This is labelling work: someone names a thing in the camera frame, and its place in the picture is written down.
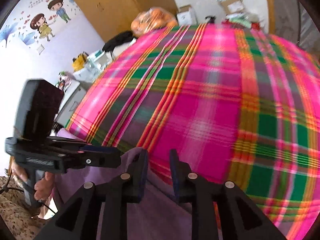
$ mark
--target blue shirt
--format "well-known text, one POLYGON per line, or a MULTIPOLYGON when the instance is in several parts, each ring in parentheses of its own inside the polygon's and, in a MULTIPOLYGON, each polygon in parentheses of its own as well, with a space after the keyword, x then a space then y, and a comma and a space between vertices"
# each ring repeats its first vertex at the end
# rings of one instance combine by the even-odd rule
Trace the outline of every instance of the blue shirt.
POLYGON ((57 10, 57 14, 61 17, 62 15, 66 14, 66 10, 61 7, 59 10, 57 10))

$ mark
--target wardrobe handle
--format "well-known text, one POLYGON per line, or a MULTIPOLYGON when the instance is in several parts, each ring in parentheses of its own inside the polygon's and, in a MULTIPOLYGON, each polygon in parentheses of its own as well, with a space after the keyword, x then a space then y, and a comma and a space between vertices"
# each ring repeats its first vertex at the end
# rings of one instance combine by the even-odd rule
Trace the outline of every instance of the wardrobe handle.
POLYGON ((97 4, 97 8, 98 8, 98 10, 101 11, 101 12, 104 10, 104 8, 102 7, 101 3, 98 3, 98 4, 97 4))

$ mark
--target cartoon boy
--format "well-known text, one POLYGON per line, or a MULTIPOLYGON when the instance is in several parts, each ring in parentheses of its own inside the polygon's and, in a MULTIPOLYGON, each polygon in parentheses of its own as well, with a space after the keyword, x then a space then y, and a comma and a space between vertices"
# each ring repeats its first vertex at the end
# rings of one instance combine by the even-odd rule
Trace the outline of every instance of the cartoon boy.
POLYGON ((62 5, 63 0, 52 0, 48 4, 48 9, 51 11, 57 11, 57 15, 59 15, 63 20, 66 21, 66 23, 68 23, 68 20, 70 21, 71 19, 69 18, 66 10, 62 7, 62 5))

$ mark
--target cartoon girl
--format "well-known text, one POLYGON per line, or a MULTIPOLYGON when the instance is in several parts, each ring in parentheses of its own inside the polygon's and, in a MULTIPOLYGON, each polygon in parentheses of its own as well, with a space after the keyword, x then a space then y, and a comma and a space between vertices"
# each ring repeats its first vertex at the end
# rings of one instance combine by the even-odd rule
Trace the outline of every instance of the cartoon girl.
POLYGON ((50 23, 50 24, 47 24, 47 22, 45 21, 45 17, 44 17, 44 14, 43 13, 39 13, 38 15, 36 15, 31 23, 30 23, 30 27, 31 29, 33 30, 38 30, 39 33, 40 33, 40 36, 39 38, 40 39, 43 39, 44 37, 47 37, 47 40, 49 40, 49 34, 54 37, 55 35, 52 34, 52 29, 49 27, 49 25, 53 24, 53 23, 50 23))

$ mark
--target cartoon couple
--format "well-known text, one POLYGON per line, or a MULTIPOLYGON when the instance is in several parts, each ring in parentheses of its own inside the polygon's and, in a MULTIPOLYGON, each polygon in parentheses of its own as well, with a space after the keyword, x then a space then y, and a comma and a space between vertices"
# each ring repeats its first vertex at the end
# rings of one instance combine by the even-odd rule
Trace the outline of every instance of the cartoon couple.
MULTIPOLYGON (((48 9, 51 11, 56 11, 57 15, 59 15, 61 17, 61 19, 63 19, 66 23, 68 23, 68 21, 71 20, 71 18, 69 18, 69 16, 66 13, 66 10, 62 7, 63 6, 63 0, 52 0, 49 4, 48 4, 48 9)), ((31 23, 30 23, 30 27, 33 30, 38 30, 40 33, 39 38, 43 39, 44 37, 47 37, 47 41, 50 41, 49 39, 49 34, 54 37, 55 35, 52 34, 52 29, 49 27, 49 25, 53 24, 50 23, 48 24, 45 20, 44 14, 43 13, 39 13, 38 15, 36 15, 31 23)))

